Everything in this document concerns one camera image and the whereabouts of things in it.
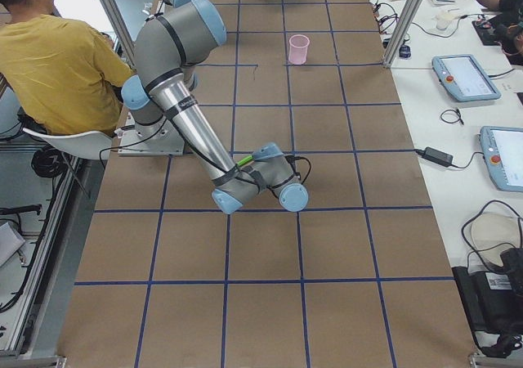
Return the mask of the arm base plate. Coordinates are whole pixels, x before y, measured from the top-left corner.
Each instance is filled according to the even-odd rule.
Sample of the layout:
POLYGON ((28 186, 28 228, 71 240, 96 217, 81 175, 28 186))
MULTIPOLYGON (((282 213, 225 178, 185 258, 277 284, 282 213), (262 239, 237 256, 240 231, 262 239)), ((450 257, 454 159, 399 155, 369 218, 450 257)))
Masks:
POLYGON ((164 117, 144 126, 136 123, 128 112, 125 126, 120 130, 118 154, 121 156, 183 155, 185 142, 164 117))

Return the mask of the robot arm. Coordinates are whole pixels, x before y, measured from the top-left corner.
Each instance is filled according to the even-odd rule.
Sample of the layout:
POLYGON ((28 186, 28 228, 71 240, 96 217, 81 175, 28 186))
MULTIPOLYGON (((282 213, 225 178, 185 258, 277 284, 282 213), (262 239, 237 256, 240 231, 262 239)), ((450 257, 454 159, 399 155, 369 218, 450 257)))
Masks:
POLYGON ((237 164, 222 145, 192 94, 193 68, 226 42, 223 20, 208 0, 189 0, 169 12, 150 17, 134 45, 136 75, 122 96, 129 110, 152 106, 199 157, 223 213, 232 214, 248 201, 270 191, 284 209, 303 210, 309 200, 290 157, 269 142, 237 164))

